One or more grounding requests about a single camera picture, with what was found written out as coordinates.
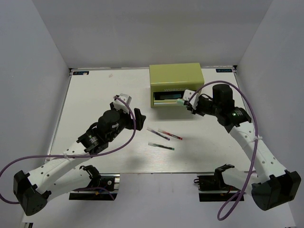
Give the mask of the green cap highlighter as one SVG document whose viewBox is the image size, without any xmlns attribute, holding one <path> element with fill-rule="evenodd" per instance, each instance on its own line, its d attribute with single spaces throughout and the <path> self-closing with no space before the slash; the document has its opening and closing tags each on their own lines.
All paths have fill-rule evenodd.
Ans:
<svg viewBox="0 0 304 228">
<path fill-rule="evenodd" d="M 183 99 L 177 99 L 176 104 L 184 106 L 185 105 L 185 101 Z"/>
</svg>

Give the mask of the chest drawer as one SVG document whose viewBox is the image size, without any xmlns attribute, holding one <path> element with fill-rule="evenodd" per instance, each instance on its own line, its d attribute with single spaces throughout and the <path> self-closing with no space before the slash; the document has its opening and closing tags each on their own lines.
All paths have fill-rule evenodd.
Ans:
<svg viewBox="0 0 304 228">
<path fill-rule="evenodd" d="M 167 106 L 176 106 L 177 99 L 170 100 L 160 100 L 159 95 L 162 94 L 181 94 L 182 97 L 184 95 L 184 91 L 162 91 L 162 92 L 154 92 L 152 95 L 151 108 L 155 107 L 167 107 Z"/>
</svg>

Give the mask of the blue highlighter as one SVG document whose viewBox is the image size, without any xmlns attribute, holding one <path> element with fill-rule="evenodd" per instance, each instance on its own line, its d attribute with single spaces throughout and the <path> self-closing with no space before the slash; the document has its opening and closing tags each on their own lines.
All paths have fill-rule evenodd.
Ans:
<svg viewBox="0 0 304 228">
<path fill-rule="evenodd" d="M 182 98 L 181 94 L 162 94 L 159 95 L 160 100 L 170 100 L 170 99 L 179 99 Z"/>
</svg>

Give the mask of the green metal drawer chest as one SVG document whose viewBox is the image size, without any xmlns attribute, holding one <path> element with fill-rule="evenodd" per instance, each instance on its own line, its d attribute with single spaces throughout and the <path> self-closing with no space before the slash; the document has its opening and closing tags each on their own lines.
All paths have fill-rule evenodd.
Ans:
<svg viewBox="0 0 304 228">
<path fill-rule="evenodd" d="M 205 82 L 199 63 L 150 65 L 150 98 L 154 92 L 198 90 Z"/>
</svg>

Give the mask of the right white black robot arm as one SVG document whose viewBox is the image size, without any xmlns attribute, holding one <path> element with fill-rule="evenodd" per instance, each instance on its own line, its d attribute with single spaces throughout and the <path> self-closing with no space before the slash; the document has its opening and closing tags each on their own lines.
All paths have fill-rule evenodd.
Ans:
<svg viewBox="0 0 304 228">
<path fill-rule="evenodd" d="M 250 159 L 248 172 L 230 164 L 216 168 L 215 185 L 222 190 L 228 186 L 239 189 L 238 197 L 245 193 L 250 195 L 263 211 L 292 201 L 301 183 L 298 172 L 289 172 L 271 153 L 258 134 L 254 115 L 235 106 L 232 85 L 220 81 L 213 86 L 212 92 L 212 97 L 204 97 L 186 90 L 183 105 L 192 114 L 216 117 Z"/>
</svg>

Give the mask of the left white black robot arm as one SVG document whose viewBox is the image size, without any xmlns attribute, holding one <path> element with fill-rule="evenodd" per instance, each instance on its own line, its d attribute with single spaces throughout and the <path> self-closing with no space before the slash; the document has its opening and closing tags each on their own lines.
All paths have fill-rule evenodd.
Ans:
<svg viewBox="0 0 304 228">
<path fill-rule="evenodd" d="M 41 211 L 52 199 L 67 192 L 97 189 L 99 171 L 93 165 L 82 165 L 94 155 L 102 154 L 122 130 L 143 128 L 146 116 L 140 109 L 111 107 L 78 137 L 60 157 L 29 172 L 18 171 L 13 179 L 13 193 L 27 216 Z"/>
</svg>

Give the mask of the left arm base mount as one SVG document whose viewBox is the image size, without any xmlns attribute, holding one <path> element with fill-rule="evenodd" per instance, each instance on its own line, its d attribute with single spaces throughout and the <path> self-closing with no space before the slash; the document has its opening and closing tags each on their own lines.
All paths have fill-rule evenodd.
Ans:
<svg viewBox="0 0 304 228">
<path fill-rule="evenodd" d="M 69 200 L 114 201 L 120 184 L 120 174 L 102 174 L 98 180 L 90 183 L 86 190 L 72 191 Z"/>
</svg>

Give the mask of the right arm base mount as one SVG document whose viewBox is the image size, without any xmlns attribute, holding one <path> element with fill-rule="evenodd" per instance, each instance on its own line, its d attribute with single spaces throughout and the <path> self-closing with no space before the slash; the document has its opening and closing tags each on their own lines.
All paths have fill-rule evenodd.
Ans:
<svg viewBox="0 0 304 228">
<path fill-rule="evenodd" d="M 198 187 L 200 202 L 225 202 L 238 191 L 232 186 L 221 189 L 216 184 L 214 175 L 211 174 L 199 175 L 193 182 Z"/>
</svg>

